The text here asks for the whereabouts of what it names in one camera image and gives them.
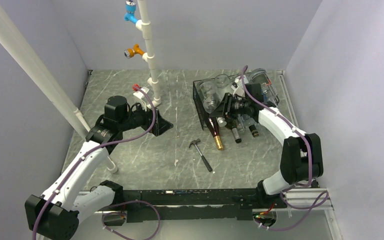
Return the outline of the round clear glass bottle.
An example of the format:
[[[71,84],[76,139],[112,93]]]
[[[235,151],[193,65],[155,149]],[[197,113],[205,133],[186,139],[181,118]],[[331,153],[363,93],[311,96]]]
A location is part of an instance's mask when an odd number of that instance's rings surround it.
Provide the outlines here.
[[[196,80],[193,82],[192,98],[201,128],[207,128],[209,114],[221,103],[218,90],[213,78]]]

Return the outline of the clear frosted wine bottle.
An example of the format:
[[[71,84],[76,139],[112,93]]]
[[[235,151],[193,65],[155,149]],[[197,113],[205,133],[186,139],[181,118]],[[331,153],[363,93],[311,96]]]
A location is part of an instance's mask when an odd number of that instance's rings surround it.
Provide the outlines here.
[[[222,101],[225,93],[233,94],[234,90],[236,89],[232,83],[234,82],[230,76],[227,74],[219,74],[214,78],[214,81],[217,86],[217,95],[219,97],[219,100]],[[238,131],[244,132],[245,126],[242,122],[242,119],[238,116],[235,120],[236,126],[238,127]]]

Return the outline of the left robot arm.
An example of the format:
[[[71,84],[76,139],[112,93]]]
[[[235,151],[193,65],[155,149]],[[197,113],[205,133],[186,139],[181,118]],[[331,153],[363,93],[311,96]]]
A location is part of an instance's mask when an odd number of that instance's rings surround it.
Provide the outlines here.
[[[95,126],[88,132],[79,153],[61,176],[40,196],[31,195],[24,207],[32,239],[69,240],[82,221],[108,207],[119,209],[125,200],[123,187],[110,180],[79,196],[95,169],[115,147],[126,142],[123,133],[142,128],[159,136],[173,128],[157,108],[146,110],[141,103],[129,105],[124,96],[111,96]]]

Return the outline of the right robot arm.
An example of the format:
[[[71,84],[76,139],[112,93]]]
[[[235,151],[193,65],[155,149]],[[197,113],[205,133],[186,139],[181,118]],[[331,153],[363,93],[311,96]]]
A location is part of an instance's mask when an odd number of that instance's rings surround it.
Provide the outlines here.
[[[255,200],[260,207],[269,207],[275,201],[275,195],[294,186],[310,187],[312,180],[323,174],[320,137],[293,125],[264,95],[241,97],[227,93],[209,115],[225,119],[247,115],[281,143],[278,171],[258,184],[262,190],[255,194]]]

